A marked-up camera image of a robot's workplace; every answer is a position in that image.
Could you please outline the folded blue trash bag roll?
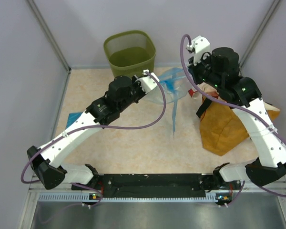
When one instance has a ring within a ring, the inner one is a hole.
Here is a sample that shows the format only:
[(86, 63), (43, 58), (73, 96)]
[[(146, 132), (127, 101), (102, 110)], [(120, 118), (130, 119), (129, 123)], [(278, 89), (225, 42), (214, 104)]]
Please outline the folded blue trash bag roll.
[(66, 122), (66, 128), (71, 126), (80, 116), (82, 112), (76, 112), (76, 113), (69, 113), (67, 122)]

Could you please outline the olive green plastic trash bin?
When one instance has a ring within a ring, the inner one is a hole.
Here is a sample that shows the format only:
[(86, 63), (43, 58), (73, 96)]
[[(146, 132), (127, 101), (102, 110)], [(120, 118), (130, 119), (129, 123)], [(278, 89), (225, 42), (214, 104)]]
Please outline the olive green plastic trash bin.
[(140, 76), (144, 70), (154, 71), (156, 48), (143, 31), (112, 35), (104, 41), (103, 49), (114, 77)]

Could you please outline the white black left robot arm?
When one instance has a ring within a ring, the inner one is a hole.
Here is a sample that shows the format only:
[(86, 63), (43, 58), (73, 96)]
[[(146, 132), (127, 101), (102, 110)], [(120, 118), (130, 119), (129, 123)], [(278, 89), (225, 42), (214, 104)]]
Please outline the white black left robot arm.
[(98, 185), (95, 168), (63, 164), (64, 159), (83, 141), (120, 117), (128, 106), (139, 102), (157, 84), (149, 77), (118, 76), (108, 85), (104, 96), (93, 101), (79, 118), (51, 142), (27, 150), (31, 168), (46, 190), (62, 183), (79, 183), (88, 189)]

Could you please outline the red rectangular carton box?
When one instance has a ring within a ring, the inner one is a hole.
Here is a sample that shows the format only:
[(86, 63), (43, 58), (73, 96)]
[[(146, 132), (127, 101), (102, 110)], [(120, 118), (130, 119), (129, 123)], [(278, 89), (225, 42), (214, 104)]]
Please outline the red rectangular carton box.
[(199, 92), (193, 88), (188, 90), (188, 93), (190, 95), (191, 98), (195, 98), (199, 95)]

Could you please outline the yellow canvas tote bag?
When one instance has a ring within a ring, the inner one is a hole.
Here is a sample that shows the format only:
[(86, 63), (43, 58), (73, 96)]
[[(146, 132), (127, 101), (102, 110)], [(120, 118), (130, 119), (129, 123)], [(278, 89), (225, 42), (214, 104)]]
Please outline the yellow canvas tote bag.
[(249, 138), (249, 134), (230, 107), (202, 96), (196, 115), (200, 118), (203, 148), (223, 156)]

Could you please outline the blue plastic trash bag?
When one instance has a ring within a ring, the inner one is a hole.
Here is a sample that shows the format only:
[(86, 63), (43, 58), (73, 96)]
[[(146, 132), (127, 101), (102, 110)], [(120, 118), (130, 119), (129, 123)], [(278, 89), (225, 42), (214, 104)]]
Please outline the blue plastic trash bag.
[(170, 68), (157, 77), (163, 89), (166, 104), (173, 104), (172, 130), (173, 134), (175, 134), (178, 101), (188, 94), (191, 86), (182, 68)]

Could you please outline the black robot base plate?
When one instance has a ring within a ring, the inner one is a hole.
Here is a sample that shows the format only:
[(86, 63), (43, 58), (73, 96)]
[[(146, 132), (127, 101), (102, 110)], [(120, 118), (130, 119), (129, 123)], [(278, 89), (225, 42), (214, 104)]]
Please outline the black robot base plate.
[(204, 197), (216, 190), (239, 190), (237, 181), (218, 181), (212, 174), (104, 174), (87, 184), (105, 198)]

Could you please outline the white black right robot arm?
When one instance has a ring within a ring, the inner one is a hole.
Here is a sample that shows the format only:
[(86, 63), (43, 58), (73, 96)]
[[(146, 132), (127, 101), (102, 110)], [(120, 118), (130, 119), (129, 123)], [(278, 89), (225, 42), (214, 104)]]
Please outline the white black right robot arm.
[(223, 189), (231, 181), (249, 180), (263, 187), (286, 175), (286, 143), (278, 137), (255, 81), (240, 75), (238, 53), (228, 47), (187, 50), (193, 53), (188, 71), (194, 83), (206, 83), (217, 90), (225, 104), (230, 104), (258, 151), (253, 161), (217, 167), (213, 184)]

